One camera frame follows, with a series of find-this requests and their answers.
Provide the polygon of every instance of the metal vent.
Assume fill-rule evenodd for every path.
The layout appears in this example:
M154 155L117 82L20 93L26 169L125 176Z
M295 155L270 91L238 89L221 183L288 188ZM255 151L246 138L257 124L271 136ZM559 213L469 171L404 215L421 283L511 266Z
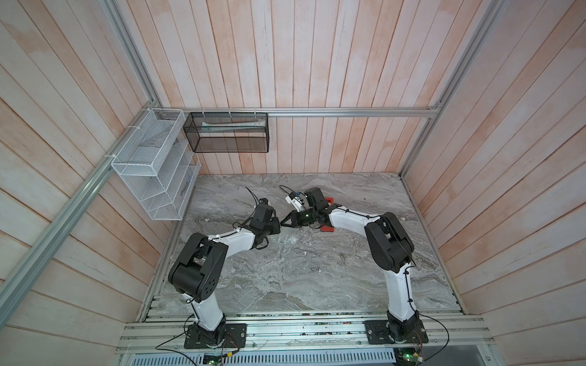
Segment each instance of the metal vent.
M196 364L203 362L203 353L185 353ZM363 365L396 362L392 348L368 348L357 350L299 350L299 351L240 351L229 357L226 364L257 366L293 365ZM132 366L190 365L191 362L176 353L136 355Z

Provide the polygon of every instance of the wooden wall panel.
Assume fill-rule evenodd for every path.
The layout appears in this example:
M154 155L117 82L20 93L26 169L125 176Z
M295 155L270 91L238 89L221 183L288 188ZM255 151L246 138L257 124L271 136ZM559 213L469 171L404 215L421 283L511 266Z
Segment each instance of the wooden wall panel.
M147 95L93 1L2 1L0 47L4 281ZM105 364L168 234L112 177L0 331L3 364Z
M210 108L434 104L489 2L117 1L165 106ZM398 172L421 127L279 118L269 154L202 156L210 174Z
M583 1L511 2L406 176L510 365L586 358L585 20Z

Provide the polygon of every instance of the gray marble surface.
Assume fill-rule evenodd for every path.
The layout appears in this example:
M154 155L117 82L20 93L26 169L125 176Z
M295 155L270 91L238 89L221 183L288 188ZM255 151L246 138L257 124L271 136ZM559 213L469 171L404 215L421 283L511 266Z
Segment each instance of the gray marble surface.
M393 212L415 245L417 267L411 269L411 278L417 307L459 310L400 179L389 173L200 176L170 261L192 233L221 234L232 230L234 221L245 220L254 209L245 186L258 198L268 198L282 220L292 206L285 202L279 184L296 191L320 187L324 196L364 213ZM226 259L216 289L225 313L386 310L384 275L364 237L346 230L284 227L269 240L266 249ZM172 285L165 283L160 295L157 313L186 313Z

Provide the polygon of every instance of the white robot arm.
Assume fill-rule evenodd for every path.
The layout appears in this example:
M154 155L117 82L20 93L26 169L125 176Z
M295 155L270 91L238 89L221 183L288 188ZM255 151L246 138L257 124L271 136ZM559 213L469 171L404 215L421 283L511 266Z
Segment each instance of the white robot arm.
M214 290L224 260L241 251L264 249L266 245L262 247L261 244L267 236L281 232L279 220L274 215L275 209L269 206L268 200L261 199L253 215L239 228L208 236L196 232L189 237L168 276L169 283L182 294L196 319L189 328L185 348L213 347L222 343L226 316L217 304Z
M302 210L305 203L301 195L307 199L308 209ZM413 266L413 242L397 217L390 212L365 214L338 204L330 205L317 187L304 193L292 191L286 201L294 205L295 211L291 211L281 221L282 226L300 227L317 222L350 230L367 238L374 261L384 270L389 293L389 322L386 329L378 330L378 334L372 337L377 337L381 343L411 341L414 329L423 328L423 325L410 296L412 291L408 269ZM418 336L423 343L427 342L426 334Z

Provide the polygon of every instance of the aluminum frame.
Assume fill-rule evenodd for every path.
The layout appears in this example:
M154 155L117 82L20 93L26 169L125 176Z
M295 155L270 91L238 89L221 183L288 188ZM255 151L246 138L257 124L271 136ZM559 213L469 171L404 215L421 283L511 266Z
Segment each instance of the aluminum frame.
M437 108L438 112L436 115L432 116L425 126L423 130L419 134L419 137L413 144L411 151L409 151L409 155L407 155L407 159L405 160L405 164L403 164L403 168L399 172L400 177L404 177L409 174L409 170L413 166L413 163L417 159L417 156L421 152L425 142L430 137L431 132L435 128L437 122L440 120L441 115L444 111L444 108L449 104L454 96L456 90L462 84L462 80L466 76L470 66L476 60L478 53L480 52L482 46L486 42L488 35L491 33L492 29L496 26L499 17L505 11L509 4L510 0L492 0L490 3L486 13L484 14L480 24L476 28L474 32L474 37L472 37L470 44L464 51L462 58L458 62L456 69L452 77L449 79L448 85L446 86L445 90L442 92L441 96L439 97L438 102L434 105L434 108Z
M154 104L154 101L147 103L141 113L134 118L131 125L134 126L139 123L147 113L146 110ZM114 160L114 155L122 148L130 135L132 135L132 129L127 128L2 284L0 292L0 329L16 311L16 308L35 284L37 278L39 278L47 264L49 264L71 233L73 227L86 212L87 207L98 195L113 171L110 163Z
M459 344L492 345L495 343L487 325L480 316L464 315L456 311L425 311L441 321L449 330L452 346ZM116 354L165 352L154 347L183 331L187 313L182 319L150 318L145 323L126 325ZM332 348L376 348L368 344L365 320L385 320L383 312L347 312L326 314L298 311L275 313L248 313L227 315L228 323L246 323L247 343L242 350L298 350ZM443 327L430 319L423 320L430 344L442 346L447 340ZM185 336L165 344L165 347L183 350ZM409 347L410 343L388 344L385 347Z
M505 9L510 0L493 0L489 10L483 17L477 28L471 44L466 49L454 75L451 77L446 90L442 93L439 103L435 107L425 108L184 108L186 112L224 111L224 112L265 112L270 117L428 117L430 120L418 137L413 149L409 153L404 168L400 175L408 173L423 144L441 117L443 108L449 104L455 90L461 84L469 66L474 61L478 51L482 47L489 32L494 28L498 16ZM112 24L119 40L130 58L137 72L139 80L151 101L135 117L132 125L140 121L145 110L160 106L160 99L149 78L148 72L136 50L130 33L120 14L120 10L114 0L100 0L105 14ZM53 258L63 241L67 238L73 227L77 224L87 207L109 178L113 157L122 144L130 136L129 130L118 139L108 151L89 178L73 194L68 203L57 214L53 222L44 230L36 240L33 247L26 253L18 266L11 272L0 288L0 329L6 324L12 313L16 310L22 299L33 286L46 265Z
M438 110L430 107L381 108L180 108L185 113L266 113L269 117L434 117Z

